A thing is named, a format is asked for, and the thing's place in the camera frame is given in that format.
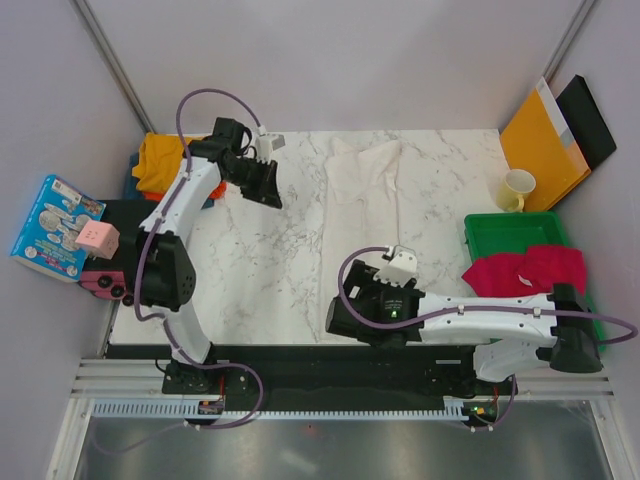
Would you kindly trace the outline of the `white t shirt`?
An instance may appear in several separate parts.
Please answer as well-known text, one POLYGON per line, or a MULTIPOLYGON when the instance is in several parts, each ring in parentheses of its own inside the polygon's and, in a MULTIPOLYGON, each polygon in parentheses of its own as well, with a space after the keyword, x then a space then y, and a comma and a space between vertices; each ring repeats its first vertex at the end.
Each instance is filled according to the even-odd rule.
POLYGON ((397 140, 360 150, 341 139, 331 141, 324 164, 327 176, 320 250, 319 327, 323 343, 347 343, 326 332, 331 300, 338 295, 338 269, 353 252, 399 243, 397 140))

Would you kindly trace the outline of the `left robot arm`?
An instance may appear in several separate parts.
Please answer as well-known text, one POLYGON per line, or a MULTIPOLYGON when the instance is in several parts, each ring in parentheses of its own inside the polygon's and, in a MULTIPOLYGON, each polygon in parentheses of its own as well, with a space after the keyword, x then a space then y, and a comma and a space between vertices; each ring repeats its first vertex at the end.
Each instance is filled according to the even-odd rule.
POLYGON ((162 323, 173 358, 188 365, 185 382, 198 393, 215 389, 220 371, 206 360, 211 342, 192 303, 196 271, 186 243, 195 220, 221 182, 237 186, 247 200, 282 207, 272 154, 285 145, 284 136, 260 126, 257 138, 244 145, 250 132, 236 120, 218 118, 211 135, 183 143, 183 160, 168 192, 134 233, 120 237, 135 315, 141 322, 162 323))

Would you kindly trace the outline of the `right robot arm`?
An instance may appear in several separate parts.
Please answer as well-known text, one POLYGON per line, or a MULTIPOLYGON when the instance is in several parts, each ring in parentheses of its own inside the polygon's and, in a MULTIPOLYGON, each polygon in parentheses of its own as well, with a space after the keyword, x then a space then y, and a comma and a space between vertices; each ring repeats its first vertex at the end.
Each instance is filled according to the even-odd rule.
POLYGON ((327 332, 374 347, 470 346, 472 360, 457 377, 473 394, 543 366, 572 374, 601 371, 589 307, 572 285, 525 297, 447 297, 417 289, 416 274, 417 258, 407 250, 385 254, 379 268, 361 260, 341 266, 327 332))

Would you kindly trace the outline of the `orange folded shirt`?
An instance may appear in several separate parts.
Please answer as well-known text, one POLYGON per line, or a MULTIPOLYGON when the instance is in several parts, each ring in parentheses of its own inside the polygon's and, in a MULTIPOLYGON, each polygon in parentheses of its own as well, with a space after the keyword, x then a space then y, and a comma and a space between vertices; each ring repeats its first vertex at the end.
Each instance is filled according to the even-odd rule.
MULTIPOLYGON (((213 190, 211 192, 211 194, 209 195, 208 199, 213 202, 215 200, 221 199, 224 197, 224 194, 227 190, 227 183, 225 181, 222 181, 218 187, 213 190)), ((156 201, 156 202, 160 202, 163 198, 163 194, 162 193, 155 193, 155 192, 143 192, 142 193, 143 197, 146 200, 152 200, 152 201, 156 201)))

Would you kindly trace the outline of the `mustard yellow folded shirt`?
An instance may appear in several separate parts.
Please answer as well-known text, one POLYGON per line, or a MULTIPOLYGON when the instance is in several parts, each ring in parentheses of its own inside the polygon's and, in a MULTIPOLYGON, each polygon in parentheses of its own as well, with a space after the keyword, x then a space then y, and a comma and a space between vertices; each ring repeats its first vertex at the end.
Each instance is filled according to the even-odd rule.
POLYGON ((183 159, 183 144, 178 136, 148 133, 138 151, 138 163, 132 168, 136 190, 145 199, 158 200, 171 187, 183 159))

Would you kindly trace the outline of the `blue folded shirt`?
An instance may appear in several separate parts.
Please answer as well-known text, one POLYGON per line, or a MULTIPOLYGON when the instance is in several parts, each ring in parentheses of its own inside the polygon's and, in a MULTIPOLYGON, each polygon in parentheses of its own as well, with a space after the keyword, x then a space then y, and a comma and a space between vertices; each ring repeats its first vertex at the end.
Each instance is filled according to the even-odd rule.
POLYGON ((124 186, 122 190, 123 200, 144 200, 144 194, 139 191, 136 186, 138 178, 133 175, 133 168, 139 163, 139 154, 134 153, 129 157, 127 173, 124 179, 124 186))

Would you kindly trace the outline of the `green plastic tray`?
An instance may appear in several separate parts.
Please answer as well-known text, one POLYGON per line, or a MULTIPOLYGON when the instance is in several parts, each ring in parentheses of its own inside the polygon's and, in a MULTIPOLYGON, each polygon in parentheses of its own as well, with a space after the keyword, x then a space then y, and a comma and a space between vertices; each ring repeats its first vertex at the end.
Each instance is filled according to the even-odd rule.
MULTIPOLYGON (((534 245, 574 248, 553 212, 471 214, 465 218, 464 226, 472 264, 498 253, 524 254, 534 245)), ((588 306, 593 305, 587 288, 582 296, 588 306)))

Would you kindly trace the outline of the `pink cube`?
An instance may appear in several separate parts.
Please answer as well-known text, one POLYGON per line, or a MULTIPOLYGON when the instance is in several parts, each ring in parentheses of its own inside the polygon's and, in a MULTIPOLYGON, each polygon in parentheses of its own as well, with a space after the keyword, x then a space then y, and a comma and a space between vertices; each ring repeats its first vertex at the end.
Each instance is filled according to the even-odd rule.
POLYGON ((90 256, 111 260, 119 247, 120 232, 110 223, 89 220, 75 240, 75 244, 90 256))

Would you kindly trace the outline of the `magenta t shirt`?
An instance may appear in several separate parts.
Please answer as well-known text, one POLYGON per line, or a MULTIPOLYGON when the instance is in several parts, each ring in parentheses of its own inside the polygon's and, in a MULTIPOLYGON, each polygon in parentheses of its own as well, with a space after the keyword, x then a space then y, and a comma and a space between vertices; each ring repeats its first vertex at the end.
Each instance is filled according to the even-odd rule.
POLYGON ((587 269, 580 250, 562 245, 534 245, 524 254, 498 253, 479 258, 462 279, 479 297, 550 293, 555 284, 570 284, 585 295, 587 269))

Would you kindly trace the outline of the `black and pink case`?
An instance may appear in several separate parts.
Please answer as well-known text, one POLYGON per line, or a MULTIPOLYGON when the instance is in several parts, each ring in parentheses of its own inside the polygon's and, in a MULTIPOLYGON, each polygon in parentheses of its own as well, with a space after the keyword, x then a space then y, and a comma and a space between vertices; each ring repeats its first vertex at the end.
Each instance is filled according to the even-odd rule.
POLYGON ((97 298, 132 306, 134 296, 125 277, 122 239, 125 235, 137 232, 139 224, 153 212, 156 203, 146 199, 103 200, 103 203, 106 207, 101 221, 112 225, 120 233, 119 246, 109 260, 88 257, 79 285, 97 298))

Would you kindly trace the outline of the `yellow mug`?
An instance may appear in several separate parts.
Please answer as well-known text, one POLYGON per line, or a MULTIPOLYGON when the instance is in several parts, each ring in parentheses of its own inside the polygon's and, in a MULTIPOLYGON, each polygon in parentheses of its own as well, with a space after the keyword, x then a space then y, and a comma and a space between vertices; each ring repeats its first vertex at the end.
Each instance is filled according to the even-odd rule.
POLYGON ((509 170, 500 183, 496 205, 509 213, 523 212, 529 195, 536 188, 535 177, 526 170, 509 170))

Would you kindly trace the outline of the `blue printed box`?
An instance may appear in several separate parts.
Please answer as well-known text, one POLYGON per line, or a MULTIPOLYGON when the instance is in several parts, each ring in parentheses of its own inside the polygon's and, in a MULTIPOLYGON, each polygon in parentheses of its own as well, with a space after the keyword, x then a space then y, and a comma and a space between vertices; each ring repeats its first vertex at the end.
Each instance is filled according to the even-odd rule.
POLYGON ((76 240, 90 220, 99 221, 106 204, 83 194, 57 175, 45 178, 10 257, 65 283, 77 283, 88 253, 76 240))

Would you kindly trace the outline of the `orange envelope folder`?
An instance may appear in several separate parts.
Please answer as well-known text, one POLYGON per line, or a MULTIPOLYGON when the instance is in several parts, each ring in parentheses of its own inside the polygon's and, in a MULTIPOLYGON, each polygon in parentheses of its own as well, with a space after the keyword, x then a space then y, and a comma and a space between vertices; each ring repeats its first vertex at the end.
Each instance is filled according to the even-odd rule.
POLYGON ((540 79, 500 134, 512 170, 529 172, 536 187, 526 212, 547 211, 591 173, 591 168, 545 79, 540 79))

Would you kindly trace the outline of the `black flat box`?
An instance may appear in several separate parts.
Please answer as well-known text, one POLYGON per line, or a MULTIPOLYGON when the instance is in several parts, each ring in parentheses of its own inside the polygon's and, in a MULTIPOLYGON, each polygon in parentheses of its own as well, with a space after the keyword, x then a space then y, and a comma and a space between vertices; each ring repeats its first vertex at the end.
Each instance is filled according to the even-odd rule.
POLYGON ((617 150, 617 144, 585 78, 575 75, 556 101, 587 165, 597 169, 617 150))

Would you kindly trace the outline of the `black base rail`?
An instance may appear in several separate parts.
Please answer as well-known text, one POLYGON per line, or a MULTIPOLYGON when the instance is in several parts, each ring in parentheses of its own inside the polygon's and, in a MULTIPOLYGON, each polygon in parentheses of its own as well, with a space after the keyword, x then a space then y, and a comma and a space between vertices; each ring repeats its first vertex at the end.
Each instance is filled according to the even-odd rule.
POLYGON ((181 367, 160 345, 110 346, 118 360, 168 361, 165 394, 220 394, 242 410, 437 407, 445 398, 510 396, 512 379, 486 382, 472 366, 470 346, 217 345, 207 361, 217 371, 181 367))

